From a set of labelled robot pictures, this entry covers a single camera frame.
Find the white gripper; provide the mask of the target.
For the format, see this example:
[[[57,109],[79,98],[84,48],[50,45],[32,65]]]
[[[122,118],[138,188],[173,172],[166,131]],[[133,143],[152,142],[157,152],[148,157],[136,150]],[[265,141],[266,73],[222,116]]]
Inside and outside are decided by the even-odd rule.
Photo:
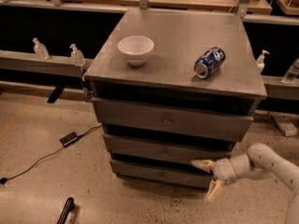
[[[213,173],[214,179],[209,184],[208,192],[204,201],[213,203],[222,195],[225,185],[232,185],[237,181],[235,168],[230,159],[224,158],[217,161],[212,160],[193,160],[192,166],[207,173]]]

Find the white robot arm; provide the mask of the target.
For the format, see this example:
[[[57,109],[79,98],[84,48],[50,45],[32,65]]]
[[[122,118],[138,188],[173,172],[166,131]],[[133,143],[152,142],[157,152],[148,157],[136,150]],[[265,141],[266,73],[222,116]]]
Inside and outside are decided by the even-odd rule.
[[[238,179],[259,180],[274,175],[292,192],[284,224],[299,224],[299,167],[283,159],[268,145],[253,143],[245,154],[216,161],[192,160],[192,166],[213,174],[205,197],[207,203],[213,203],[224,186]]]

